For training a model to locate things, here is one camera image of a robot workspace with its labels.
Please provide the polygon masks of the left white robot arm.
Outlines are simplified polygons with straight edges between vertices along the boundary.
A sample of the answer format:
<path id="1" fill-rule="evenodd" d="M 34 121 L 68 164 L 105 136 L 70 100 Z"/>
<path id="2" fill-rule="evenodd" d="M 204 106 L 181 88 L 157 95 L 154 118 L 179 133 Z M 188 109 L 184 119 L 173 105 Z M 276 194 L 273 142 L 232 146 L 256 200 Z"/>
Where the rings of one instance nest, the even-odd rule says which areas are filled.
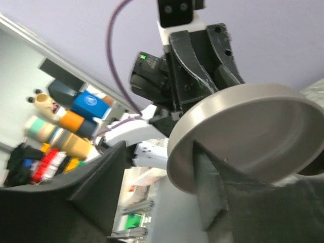
<path id="1" fill-rule="evenodd" d="M 132 92 L 151 101 L 141 114 L 114 122 L 94 138 L 99 154 L 125 141 L 130 165 L 147 159 L 143 142 L 170 136 L 175 124 L 195 104 L 225 88 L 244 83 L 223 23 L 201 30 L 172 32 L 165 53 L 144 52 L 136 58 L 130 76 Z"/>

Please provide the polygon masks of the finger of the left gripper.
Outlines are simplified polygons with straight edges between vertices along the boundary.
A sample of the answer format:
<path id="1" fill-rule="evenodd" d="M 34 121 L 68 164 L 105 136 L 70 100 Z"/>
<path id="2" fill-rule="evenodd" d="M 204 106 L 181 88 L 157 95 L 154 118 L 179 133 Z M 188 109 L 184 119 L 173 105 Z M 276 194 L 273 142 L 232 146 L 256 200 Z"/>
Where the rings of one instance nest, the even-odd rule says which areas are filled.
<path id="1" fill-rule="evenodd" d="M 218 88 L 228 88 L 231 86 L 244 84 L 241 77 L 233 51 L 231 48 L 231 37 L 225 24 L 214 24 L 206 27 L 206 31 L 211 43 L 216 62 L 214 71 L 214 81 Z"/>
<path id="2" fill-rule="evenodd" d="M 179 31 L 169 36 L 172 73 L 175 92 L 181 111 L 188 111 L 205 97 L 218 91 L 208 68 L 212 68 L 213 57 L 207 32 Z"/>

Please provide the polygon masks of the colourful background clutter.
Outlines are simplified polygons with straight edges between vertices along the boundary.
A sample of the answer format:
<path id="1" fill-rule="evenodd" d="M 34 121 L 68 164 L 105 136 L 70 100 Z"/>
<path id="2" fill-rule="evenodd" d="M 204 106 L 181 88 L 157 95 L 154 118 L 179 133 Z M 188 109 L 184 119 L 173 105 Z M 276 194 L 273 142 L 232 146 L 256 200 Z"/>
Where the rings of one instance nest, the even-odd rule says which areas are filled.
<path id="1" fill-rule="evenodd" d="M 47 118 L 31 117 L 24 127 L 27 137 L 84 160 L 90 140 L 113 110 L 115 101 L 49 59 L 39 69 L 53 77 L 46 92 L 34 90 L 27 102 Z"/>

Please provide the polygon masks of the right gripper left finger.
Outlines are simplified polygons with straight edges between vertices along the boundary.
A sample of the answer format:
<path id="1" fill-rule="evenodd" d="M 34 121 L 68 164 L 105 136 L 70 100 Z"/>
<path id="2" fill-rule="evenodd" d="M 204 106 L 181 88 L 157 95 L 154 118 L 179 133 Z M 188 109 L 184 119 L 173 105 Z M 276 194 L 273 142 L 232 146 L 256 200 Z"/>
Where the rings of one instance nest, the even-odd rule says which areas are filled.
<path id="1" fill-rule="evenodd" d="M 1 242 L 108 242 L 126 143 L 38 185 L 1 188 Z"/>

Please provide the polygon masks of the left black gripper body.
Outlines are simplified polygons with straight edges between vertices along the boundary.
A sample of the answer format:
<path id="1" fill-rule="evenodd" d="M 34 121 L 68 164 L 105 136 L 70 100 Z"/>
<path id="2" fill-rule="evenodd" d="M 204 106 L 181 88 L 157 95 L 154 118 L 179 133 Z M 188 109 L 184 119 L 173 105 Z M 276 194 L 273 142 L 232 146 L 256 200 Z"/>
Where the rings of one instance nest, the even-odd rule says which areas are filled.
<path id="1" fill-rule="evenodd" d="M 157 82 L 162 98 L 153 103 L 169 112 L 185 113 L 205 97 L 243 83 L 232 56 L 203 55 L 190 68 L 174 55 L 163 55 L 156 66 L 162 78 Z"/>

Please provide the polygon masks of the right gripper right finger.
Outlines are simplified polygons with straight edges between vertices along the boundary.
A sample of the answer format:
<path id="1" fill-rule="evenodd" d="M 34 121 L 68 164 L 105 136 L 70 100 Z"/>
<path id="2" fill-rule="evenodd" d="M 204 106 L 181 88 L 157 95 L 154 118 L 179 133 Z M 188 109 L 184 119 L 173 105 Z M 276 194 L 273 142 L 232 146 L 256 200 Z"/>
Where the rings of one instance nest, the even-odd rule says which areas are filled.
<path id="1" fill-rule="evenodd" d="M 209 242 L 323 242 L 323 175 L 260 182 L 193 144 L 194 182 Z"/>

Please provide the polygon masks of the grey round lid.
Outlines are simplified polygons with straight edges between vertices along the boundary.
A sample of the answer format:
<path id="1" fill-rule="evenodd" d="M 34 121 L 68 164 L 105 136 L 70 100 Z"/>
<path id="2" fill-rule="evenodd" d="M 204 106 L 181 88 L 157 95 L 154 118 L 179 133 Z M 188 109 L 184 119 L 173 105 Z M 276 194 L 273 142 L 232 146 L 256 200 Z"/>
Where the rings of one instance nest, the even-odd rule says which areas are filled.
<path id="1" fill-rule="evenodd" d="M 298 173 L 323 151 L 323 108 L 281 84 L 242 84 L 190 108 L 168 143 L 168 178 L 194 194 L 193 142 L 263 182 Z"/>

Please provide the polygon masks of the aluminium rail frame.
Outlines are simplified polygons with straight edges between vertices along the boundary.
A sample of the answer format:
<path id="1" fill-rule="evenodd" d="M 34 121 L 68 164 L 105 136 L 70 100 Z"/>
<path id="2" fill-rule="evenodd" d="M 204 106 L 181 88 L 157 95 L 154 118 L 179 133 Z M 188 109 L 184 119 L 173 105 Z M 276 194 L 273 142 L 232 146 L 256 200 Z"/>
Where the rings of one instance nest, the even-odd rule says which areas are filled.
<path id="1" fill-rule="evenodd" d="M 64 58 L 59 52 L 49 46 L 35 33 L 10 20 L 4 14 L 1 14 L 1 29 L 26 42 L 37 52 L 41 53 L 43 56 L 69 71 L 79 79 L 88 82 L 92 86 L 108 93 L 115 101 L 119 102 L 127 110 L 135 112 L 135 110 L 131 107 L 131 105 L 128 104 L 127 100 L 122 96 L 122 94 L 119 93 L 118 90 L 114 89 L 111 85 L 105 83 L 102 79 L 96 77 L 95 75 L 77 67 L 72 62 Z"/>

